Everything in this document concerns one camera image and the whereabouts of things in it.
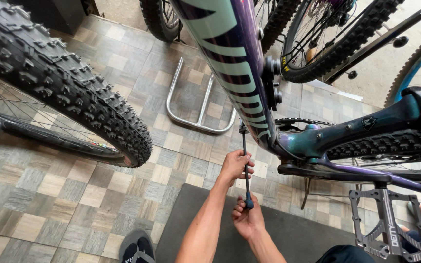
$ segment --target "wheel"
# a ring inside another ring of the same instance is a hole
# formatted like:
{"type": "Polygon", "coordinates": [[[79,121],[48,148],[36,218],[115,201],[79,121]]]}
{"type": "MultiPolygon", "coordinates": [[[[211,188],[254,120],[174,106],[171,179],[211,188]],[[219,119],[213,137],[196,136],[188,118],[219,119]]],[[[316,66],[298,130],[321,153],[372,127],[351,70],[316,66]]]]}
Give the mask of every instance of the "wheel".
{"type": "Polygon", "coordinates": [[[65,47],[20,6],[0,1],[0,130],[92,160],[144,164],[147,127],[65,47]]]}
{"type": "Polygon", "coordinates": [[[179,28],[180,19],[170,2],[167,0],[139,0],[139,4],[150,33],[156,39],[172,42],[183,25],[179,28]]]}
{"type": "Polygon", "coordinates": [[[392,83],[384,106],[388,107],[398,102],[402,98],[401,91],[410,86],[421,86],[421,45],[405,63],[392,83]]]}
{"type": "Polygon", "coordinates": [[[403,0],[304,0],[282,48],[282,76],[295,83],[313,81],[354,54],[403,0]]]}
{"type": "Polygon", "coordinates": [[[406,130],[354,141],[327,152],[334,163],[395,173],[421,183],[421,131],[406,130]]]}
{"type": "Polygon", "coordinates": [[[266,53],[274,44],[300,3],[301,0],[254,0],[256,21],[264,28],[262,53],[266,53]]]}

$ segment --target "pedal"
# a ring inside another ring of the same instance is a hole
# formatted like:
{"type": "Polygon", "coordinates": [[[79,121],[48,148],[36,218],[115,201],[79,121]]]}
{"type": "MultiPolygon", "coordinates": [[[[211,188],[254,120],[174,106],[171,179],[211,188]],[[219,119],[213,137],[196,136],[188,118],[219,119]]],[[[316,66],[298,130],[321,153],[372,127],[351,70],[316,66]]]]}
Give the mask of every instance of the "pedal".
{"type": "Polygon", "coordinates": [[[349,192],[349,198],[352,205],[352,219],[354,220],[355,243],[357,247],[383,259],[387,259],[390,254],[394,254],[402,256],[407,262],[421,261],[421,242],[415,241],[397,226],[394,211],[392,210],[392,200],[411,201],[421,238],[421,215],[416,195],[402,195],[389,191],[388,189],[378,188],[369,191],[351,190],[349,192]],[[361,219],[358,216],[357,200],[361,197],[374,198],[378,207],[378,224],[366,235],[363,235],[360,230],[361,219]],[[380,249],[378,250],[371,246],[371,242],[381,234],[383,235],[384,242],[379,242],[380,246],[378,248],[380,249]],[[417,248],[418,252],[409,253],[402,248],[401,237],[417,248]]]}

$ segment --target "checkered tile floor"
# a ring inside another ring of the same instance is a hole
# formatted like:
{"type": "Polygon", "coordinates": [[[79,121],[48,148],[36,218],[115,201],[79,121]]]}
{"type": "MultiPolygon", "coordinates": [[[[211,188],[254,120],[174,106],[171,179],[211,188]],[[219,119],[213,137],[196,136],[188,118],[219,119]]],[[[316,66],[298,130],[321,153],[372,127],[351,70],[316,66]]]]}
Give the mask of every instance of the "checkered tile floor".
{"type": "MultiPolygon", "coordinates": [[[[89,62],[141,115],[152,134],[153,154],[142,167],[126,169],[0,135],[1,263],[117,262],[121,241],[137,227],[147,230],[156,245],[182,184],[210,189],[225,154],[242,148],[238,119],[227,133],[209,135],[177,125],[167,117],[168,86],[183,57],[171,107],[182,118],[197,119],[211,72],[196,49],[163,43],[149,33],[92,16],[73,38],[59,35],[68,42],[69,51],[89,62]]],[[[281,90],[284,104],[278,106],[275,118],[343,122],[377,110],[300,84],[282,82],[281,90]]],[[[42,110],[34,114],[48,112],[42,110]]],[[[214,84],[204,124],[226,126],[231,110],[222,87],[214,84]]],[[[49,125],[60,116],[51,117],[49,125]]],[[[348,200],[312,195],[301,210],[303,178],[279,175],[279,160],[274,155],[252,140],[247,146],[256,164],[251,190],[264,206],[353,231],[348,200]]],[[[239,180],[228,194],[236,197],[244,188],[244,181],[239,180]]],[[[312,191],[322,193],[347,194],[350,189],[354,185],[312,184],[312,191]]],[[[371,201],[362,200],[359,205],[365,231],[377,222],[377,208],[371,201]]],[[[394,210],[400,224],[413,228],[404,203],[395,204],[394,210]]]]}

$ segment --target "metal bike stand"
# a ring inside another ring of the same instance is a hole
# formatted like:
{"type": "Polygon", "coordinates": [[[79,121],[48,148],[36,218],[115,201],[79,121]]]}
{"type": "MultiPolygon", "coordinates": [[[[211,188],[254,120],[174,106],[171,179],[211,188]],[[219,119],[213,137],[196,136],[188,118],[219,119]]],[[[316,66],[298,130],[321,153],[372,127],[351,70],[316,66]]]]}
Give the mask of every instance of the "metal bike stand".
{"type": "MultiPolygon", "coordinates": [[[[323,194],[323,193],[310,193],[310,186],[311,186],[311,178],[304,177],[305,179],[305,198],[303,199],[303,203],[301,205],[301,210],[305,208],[306,200],[308,199],[308,195],[315,195],[315,196],[325,196],[325,197],[345,197],[349,198],[349,195],[332,195],[332,194],[323,194]]],[[[362,184],[356,184],[355,188],[357,191],[362,190],[362,184]]]]}
{"type": "Polygon", "coordinates": [[[189,126],[194,127],[194,128],[201,129],[203,131],[208,131],[208,132],[217,133],[217,134],[224,133],[224,132],[228,131],[232,127],[233,123],[235,122],[235,116],[237,114],[237,111],[236,111],[235,108],[233,108],[233,112],[231,113],[231,119],[228,122],[228,125],[223,129],[213,129],[213,128],[210,128],[210,127],[207,127],[207,126],[201,124],[202,123],[202,117],[204,117],[204,113],[205,113],[205,110],[206,110],[207,101],[209,99],[209,94],[211,93],[212,84],[214,82],[214,73],[212,73],[212,75],[209,78],[209,81],[207,82],[206,95],[204,96],[204,101],[202,102],[201,112],[199,113],[199,118],[197,119],[197,122],[190,122],[188,120],[182,119],[182,118],[173,114],[172,110],[170,109],[170,101],[172,100],[173,91],[174,91],[175,85],[178,81],[178,77],[180,75],[182,66],[183,66],[183,58],[180,57],[178,67],[176,68],[175,75],[173,76],[172,83],[170,84],[170,92],[168,93],[168,97],[167,97],[167,113],[168,113],[169,117],[172,118],[173,120],[177,121],[177,122],[181,122],[183,124],[189,125],[189,126]]]}

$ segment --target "purple bicycle frame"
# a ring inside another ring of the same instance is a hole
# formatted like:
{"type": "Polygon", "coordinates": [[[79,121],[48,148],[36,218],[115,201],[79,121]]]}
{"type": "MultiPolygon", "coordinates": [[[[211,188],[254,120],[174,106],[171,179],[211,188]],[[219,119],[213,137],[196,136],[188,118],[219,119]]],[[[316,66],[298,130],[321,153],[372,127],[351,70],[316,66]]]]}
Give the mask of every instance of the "purple bicycle frame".
{"type": "MultiPolygon", "coordinates": [[[[280,156],[281,160],[294,160],[276,144],[278,139],[285,149],[295,155],[316,157],[311,162],[316,165],[310,165],[308,162],[306,164],[308,169],[320,173],[345,173],[346,176],[336,177],[336,181],[371,182],[371,175],[375,175],[381,177],[378,181],[386,181],[421,192],[420,183],[388,172],[337,165],[325,157],[325,152],[328,150],[326,147],[332,148],[357,139],[409,128],[410,121],[418,118],[413,110],[416,108],[415,100],[405,97],[400,103],[389,107],[389,110],[377,112],[378,115],[383,112],[386,117],[394,117],[394,114],[399,112],[396,114],[398,118],[395,125],[391,125],[389,119],[385,118],[388,121],[383,123],[384,128],[366,132],[361,125],[362,119],[359,118],[346,122],[354,127],[348,135],[345,134],[345,123],[323,129],[317,127],[304,131],[296,144],[297,134],[279,131],[268,107],[265,87],[261,80],[264,58],[258,39],[253,0],[170,0],[170,2],[260,147],[280,156]],[[325,135],[326,142],[319,144],[319,140],[317,141],[319,134],[325,135]]],[[[378,120],[376,127],[380,128],[381,125],[378,120]]],[[[313,177],[334,180],[329,176],[313,177]]]]}

